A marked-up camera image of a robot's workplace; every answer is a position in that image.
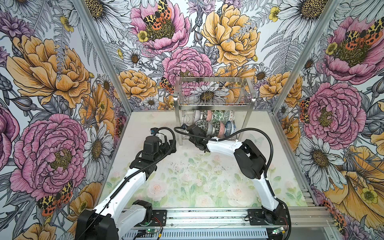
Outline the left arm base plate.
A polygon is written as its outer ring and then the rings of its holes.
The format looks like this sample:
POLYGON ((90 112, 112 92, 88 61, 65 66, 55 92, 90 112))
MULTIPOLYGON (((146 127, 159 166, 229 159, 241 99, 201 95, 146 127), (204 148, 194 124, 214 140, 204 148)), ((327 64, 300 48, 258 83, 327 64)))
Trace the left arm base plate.
POLYGON ((167 210, 153 210, 152 218, 149 222, 142 222, 135 227, 165 227, 167 222, 167 210))

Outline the dark leaf pattern bowl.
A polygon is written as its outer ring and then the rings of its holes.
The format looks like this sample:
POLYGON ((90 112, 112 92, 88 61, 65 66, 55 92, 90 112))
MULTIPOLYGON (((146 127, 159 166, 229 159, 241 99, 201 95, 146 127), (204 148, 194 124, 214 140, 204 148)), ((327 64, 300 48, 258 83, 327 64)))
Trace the dark leaf pattern bowl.
POLYGON ((213 122, 212 123, 212 126, 213 126, 213 133, 212 135, 214 137, 217 137, 219 134, 220 134, 220 129, 221 129, 221 122, 218 121, 218 122, 213 122))

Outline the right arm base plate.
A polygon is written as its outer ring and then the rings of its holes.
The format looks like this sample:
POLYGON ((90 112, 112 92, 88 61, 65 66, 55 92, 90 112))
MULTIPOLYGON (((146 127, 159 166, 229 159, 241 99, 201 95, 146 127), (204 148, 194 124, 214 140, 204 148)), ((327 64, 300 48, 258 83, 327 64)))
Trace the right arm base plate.
POLYGON ((276 211, 263 208, 248 209, 247 217, 251 226, 288 226, 291 222, 285 209, 276 211))

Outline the green leaf pattern bowl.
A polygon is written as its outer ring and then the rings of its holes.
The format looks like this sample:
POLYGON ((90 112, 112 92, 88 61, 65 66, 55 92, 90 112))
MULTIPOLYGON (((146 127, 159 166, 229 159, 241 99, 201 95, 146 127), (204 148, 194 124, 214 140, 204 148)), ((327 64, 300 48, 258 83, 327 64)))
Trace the green leaf pattern bowl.
POLYGON ((228 111, 214 110, 212 121, 213 122, 224 122, 228 117, 227 112, 228 111))

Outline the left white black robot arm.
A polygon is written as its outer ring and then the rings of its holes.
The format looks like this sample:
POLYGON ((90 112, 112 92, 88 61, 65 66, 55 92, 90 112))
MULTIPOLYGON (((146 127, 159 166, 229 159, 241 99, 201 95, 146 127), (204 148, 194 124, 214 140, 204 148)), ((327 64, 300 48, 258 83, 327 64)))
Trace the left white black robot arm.
POLYGON ((129 210, 125 210, 125 206, 157 170, 157 164, 176 150, 173 130, 152 128, 143 149, 137 153, 118 186, 92 210, 80 214, 75 239, 120 240, 136 225, 150 222, 153 216, 151 203, 139 200, 129 210))

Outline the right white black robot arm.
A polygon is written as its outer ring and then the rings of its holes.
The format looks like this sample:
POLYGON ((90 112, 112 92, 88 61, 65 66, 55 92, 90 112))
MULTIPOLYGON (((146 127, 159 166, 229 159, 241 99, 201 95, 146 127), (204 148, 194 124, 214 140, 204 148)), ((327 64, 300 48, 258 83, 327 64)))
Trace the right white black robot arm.
POLYGON ((262 212, 257 217, 267 224, 275 224, 285 212, 284 204, 279 201, 268 180, 268 169, 272 163, 274 146, 270 137, 262 130, 256 128, 244 128, 233 134, 218 138, 208 137, 202 128, 193 124, 175 127, 175 132, 189 137, 189 141, 204 152, 217 153, 235 158, 242 174, 252 180, 262 203, 262 212), (252 131, 263 135, 270 146, 269 158, 262 154, 253 141, 231 141, 230 139, 240 133, 252 131))

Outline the blue floral bowl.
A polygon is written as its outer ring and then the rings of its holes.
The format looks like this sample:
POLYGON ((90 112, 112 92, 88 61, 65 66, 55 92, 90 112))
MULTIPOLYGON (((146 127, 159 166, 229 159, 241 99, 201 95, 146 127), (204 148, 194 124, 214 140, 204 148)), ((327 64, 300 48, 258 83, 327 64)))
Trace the blue floral bowl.
POLYGON ((228 137, 236 132, 236 124, 234 121, 227 121, 225 124, 225 137, 228 137))

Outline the dark blue-grey bowl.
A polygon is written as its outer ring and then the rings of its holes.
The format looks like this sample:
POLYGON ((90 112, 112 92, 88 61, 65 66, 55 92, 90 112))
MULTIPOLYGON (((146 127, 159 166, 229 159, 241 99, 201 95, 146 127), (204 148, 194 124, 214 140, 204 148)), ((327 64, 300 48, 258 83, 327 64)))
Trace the dark blue-grey bowl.
POLYGON ((195 110, 194 123, 200 120, 201 116, 202 116, 202 112, 200 110, 195 110))

